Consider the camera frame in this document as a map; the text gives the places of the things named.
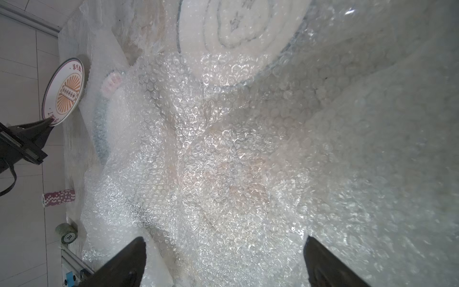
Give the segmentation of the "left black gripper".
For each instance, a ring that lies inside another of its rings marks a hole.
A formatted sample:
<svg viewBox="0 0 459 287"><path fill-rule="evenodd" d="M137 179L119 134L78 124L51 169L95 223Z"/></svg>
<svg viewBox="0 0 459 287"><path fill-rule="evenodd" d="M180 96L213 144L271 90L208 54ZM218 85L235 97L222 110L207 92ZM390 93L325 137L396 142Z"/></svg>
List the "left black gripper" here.
<svg viewBox="0 0 459 287"><path fill-rule="evenodd" d="M20 160L40 165L48 156L43 148L53 130L52 119L9 126L1 123L1 173Z"/></svg>

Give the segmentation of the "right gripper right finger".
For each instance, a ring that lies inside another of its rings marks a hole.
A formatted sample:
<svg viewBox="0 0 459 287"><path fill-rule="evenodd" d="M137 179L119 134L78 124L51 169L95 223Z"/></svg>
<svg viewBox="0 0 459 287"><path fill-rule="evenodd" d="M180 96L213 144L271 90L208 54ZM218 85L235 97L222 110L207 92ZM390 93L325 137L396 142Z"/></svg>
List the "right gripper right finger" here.
<svg viewBox="0 0 459 287"><path fill-rule="evenodd" d="M312 287L370 287L312 236L306 240L303 256Z"/></svg>

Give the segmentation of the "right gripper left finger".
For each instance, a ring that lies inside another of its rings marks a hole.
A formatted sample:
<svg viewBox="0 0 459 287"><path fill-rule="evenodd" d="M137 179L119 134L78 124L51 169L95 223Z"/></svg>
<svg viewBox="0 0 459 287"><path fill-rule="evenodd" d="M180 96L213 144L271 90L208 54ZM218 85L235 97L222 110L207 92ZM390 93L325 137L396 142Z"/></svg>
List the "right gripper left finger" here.
<svg viewBox="0 0 459 287"><path fill-rule="evenodd" d="M137 237L80 286L139 287L146 263L146 243L143 237Z"/></svg>

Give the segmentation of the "orange sunburst dinner plate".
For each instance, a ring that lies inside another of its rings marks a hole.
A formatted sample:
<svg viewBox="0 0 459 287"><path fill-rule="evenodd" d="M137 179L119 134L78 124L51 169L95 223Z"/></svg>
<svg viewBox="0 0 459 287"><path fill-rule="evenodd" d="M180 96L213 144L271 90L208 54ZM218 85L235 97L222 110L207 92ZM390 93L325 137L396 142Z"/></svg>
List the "orange sunburst dinner plate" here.
<svg viewBox="0 0 459 287"><path fill-rule="evenodd" d="M83 62L72 57L64 61L52 75L41 105L41 116L49 126L58 126L75 110L86 84Z"/></svg>

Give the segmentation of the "bubble wrap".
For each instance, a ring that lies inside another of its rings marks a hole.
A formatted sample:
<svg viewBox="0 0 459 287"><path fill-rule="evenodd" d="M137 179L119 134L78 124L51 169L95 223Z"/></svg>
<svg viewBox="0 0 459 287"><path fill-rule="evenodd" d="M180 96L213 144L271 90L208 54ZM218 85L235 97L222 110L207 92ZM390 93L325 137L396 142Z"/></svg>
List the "bubble wrap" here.
<svg viewBox="0 0 459 287"><path fill-rule="evenodd" d="M325 105L265 81L188 82L177 59L131 72L85 176L82 257L142 236L143 286L296 287L308 236L373 287L459 284L459 51L422 49Z"/></svg>

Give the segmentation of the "green rimmed plate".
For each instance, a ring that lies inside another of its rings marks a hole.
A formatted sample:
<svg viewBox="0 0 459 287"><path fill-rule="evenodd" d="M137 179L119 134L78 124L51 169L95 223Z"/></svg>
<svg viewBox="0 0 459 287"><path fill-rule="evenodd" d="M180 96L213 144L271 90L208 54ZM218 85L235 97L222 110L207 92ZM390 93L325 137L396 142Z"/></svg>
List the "green rimmed plate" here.
<svg viewBox="0 0 459 287"><path fill-rule="evenodd" d="M111 97L120 88L123 82L123 73L112 70L102 80L96 99L93 142L96 154L102 165L105 165L109 157L109 145L107 140L107 110Z"/></svg>

